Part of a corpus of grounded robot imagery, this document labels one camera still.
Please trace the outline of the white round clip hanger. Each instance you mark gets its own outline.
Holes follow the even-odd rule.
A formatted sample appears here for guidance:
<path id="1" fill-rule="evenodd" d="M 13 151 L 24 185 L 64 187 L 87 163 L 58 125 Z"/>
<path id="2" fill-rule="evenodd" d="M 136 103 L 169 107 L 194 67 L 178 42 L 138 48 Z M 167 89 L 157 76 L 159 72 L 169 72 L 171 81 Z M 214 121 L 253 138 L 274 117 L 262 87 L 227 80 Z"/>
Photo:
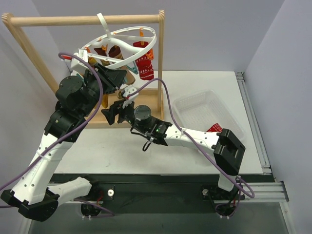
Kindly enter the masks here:
<path id="1" fill-rule="evenodd" d="M 82 48 L 79 48 L 78 50 L 78 55 L 82 57 L 82 59 L 87 62 L 88 58 L 94 58 L 98 60 L 103 60 L 103 61 L 108 61 L 110 65 L 108 65 L 106 68 L 115 70 L 118 69 L 122 66 L 125 66 L 131 62 L 134 62 L 138 58 L 142 57 L 146 53 L 148 53 L 153 46 L 155 45 L 157 41 L 156 37 L 156 31 L 147 26 L 134 26 L 134 27 L 127 27 L 127 28 L 122 28 L 113 32 L 110 32 L 108 25 L 106 23 L 106 20 L 104 19 L 104 16 L 102 13 L 97 14 L 97 18 L 102 25 L 105 34 L 92 40 L 88 44 L 84 45 Z M 149 31 L 153 35 L 151 37 L 139 37 L 139 36 L 131 36 L 131 35 L 126 35 L 126 33 L 131 32 L 131 31 Z M 127 41 L 138 41 L 138 40 L 143 40 L 144 42 L 147 42 L 148 45 L 144 48 L 142 47 L 134 47 L 130 44 L 127 43 Z M 126 59 L 117 59 L 113 57 L 108 57 L 108 56 L 101 56 L 98 54 L 93 54 L 91 52 L 87 51 L 87 47 L 96 47 L 99 48 L 100 46 L 105 46 L 105 45 L 111 45 L 111 46 L 119 46 L 120 49 L 125 50 L 126 52 L 130 53 L 131 56 L 126 58 Z"/>

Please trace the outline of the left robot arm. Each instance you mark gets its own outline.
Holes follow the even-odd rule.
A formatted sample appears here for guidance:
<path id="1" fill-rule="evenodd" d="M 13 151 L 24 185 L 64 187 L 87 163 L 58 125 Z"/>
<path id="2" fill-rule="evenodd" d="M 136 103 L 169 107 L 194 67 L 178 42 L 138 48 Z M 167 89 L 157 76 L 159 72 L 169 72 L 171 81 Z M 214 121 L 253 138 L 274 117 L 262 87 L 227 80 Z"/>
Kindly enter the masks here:
<path id="1" fill-rule="evenodd" d="M 30 167 L 12 189 L 4 190 L 0 196 L 25 218 L 43 222 L 68 201 L 78 197 L 87 200 L 98 197 L 98 186 L 84 177 L 49 186 L 60 161 L 85 128 L 85 117 L 93 118 L 100 108 L 99 99 L 118 90 L 127 73 L 107 69 L 99 63 L 93 68 L 93 72 L 85 70 L 83 76 L 67 76 L 60 82 L 56 91 L 56 110 L 44 128 Z"/>

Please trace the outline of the teal clothes peg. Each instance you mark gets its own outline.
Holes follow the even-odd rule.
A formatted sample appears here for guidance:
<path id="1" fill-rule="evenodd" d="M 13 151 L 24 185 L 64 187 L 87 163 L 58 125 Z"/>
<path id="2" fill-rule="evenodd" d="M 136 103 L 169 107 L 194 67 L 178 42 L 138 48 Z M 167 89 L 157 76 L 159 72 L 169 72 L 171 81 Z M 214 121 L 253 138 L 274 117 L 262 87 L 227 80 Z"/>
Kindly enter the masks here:
<path id="1" fill-rule="evenodd" d="M 129 65 L 126 65 L 126 68 L 131 71 L 132 73 L 134 73 L 135 75 L 138 75 L 139 72 L 138 72 L 138 68 L 136 66 L 135 63 L 133 63 L 133 66 L 129 66 Z"/>

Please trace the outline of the red snowflake sock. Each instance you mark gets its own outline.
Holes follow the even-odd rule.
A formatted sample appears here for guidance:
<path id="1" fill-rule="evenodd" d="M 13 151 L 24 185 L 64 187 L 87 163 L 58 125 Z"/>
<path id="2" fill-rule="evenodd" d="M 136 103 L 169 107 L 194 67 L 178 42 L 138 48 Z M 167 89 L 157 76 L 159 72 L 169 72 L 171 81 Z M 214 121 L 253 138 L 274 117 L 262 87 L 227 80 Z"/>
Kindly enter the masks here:
<path id="1" fill-rule="evenodd" d="M 222 132 L 222 130 L 222 127 L 218 123 L 215 123 L 207 130 L 207 132 Z"/>

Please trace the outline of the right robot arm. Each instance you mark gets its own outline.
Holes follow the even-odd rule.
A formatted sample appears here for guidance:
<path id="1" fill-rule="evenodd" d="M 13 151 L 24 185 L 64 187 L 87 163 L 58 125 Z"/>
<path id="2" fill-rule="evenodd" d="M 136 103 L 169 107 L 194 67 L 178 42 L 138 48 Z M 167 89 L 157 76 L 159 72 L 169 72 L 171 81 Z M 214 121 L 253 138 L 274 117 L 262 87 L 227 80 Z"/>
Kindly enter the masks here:
<path id="1" fill-rule="evenodd" d="M 233 194 L 246 148 L 231 130 L 201 132 L 185 129 L 152 116 L 151 109 L 146 105 L 135 107 L 132 103 L 127 106 L 123 103 L 123 100 L 116 101 L 110 108 L 101 111 L 109 125 L 129 123 L 131 134 L 147 140 L 143 151 L 151 143 L 200 151 L 219 171 L 217 195 L 227 199 Z"/>

